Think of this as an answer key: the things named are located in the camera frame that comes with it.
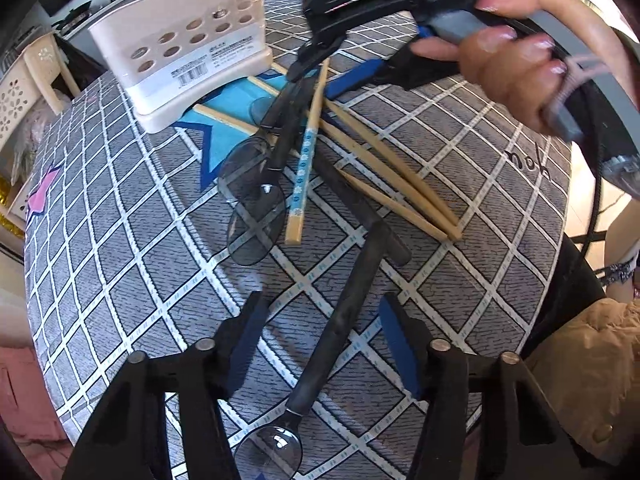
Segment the person's right hand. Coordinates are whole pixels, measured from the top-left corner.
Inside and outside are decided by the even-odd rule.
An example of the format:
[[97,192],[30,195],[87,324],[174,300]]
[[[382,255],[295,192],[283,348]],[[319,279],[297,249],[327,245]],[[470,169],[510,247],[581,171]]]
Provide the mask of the person's right hand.
[[[477,0],[477,9],[504,18],[527,18],[544,10],[554,15],[597,55],[637,102],[637,63],[620,38],[597,13],[579,0]],[[542,110],[561,87],[566,66],[552,58],[553,40],[545,34],[518,39],[509,26],[489,27],[455,46],[436,38],[416,41],[411,50],[424,58],[456,61],[460,73],[504,105],[523,125],[551,136]]]

